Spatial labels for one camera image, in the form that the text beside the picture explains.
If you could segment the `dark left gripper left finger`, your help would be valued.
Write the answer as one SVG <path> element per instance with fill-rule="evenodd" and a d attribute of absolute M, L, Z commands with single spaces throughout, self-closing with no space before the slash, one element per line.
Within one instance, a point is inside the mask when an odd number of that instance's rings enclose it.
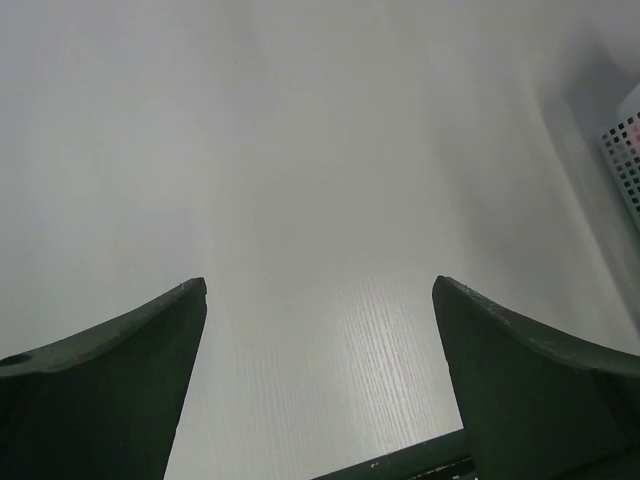
<path fill-rule="evenodd" d="M 193 278 L 126 314 L 2 359 L 2 478 L 163 478 L 206 294 L 204 279 Z"/>

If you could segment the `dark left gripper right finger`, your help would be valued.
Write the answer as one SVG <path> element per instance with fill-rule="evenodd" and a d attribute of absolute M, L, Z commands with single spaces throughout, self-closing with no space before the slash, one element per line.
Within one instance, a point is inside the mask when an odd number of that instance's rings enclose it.
<path fill-rule="evenodd" d="M 636 479 L 639 358 L 511 311 L 458 281 L 432 289 L 482 479 Z"/>

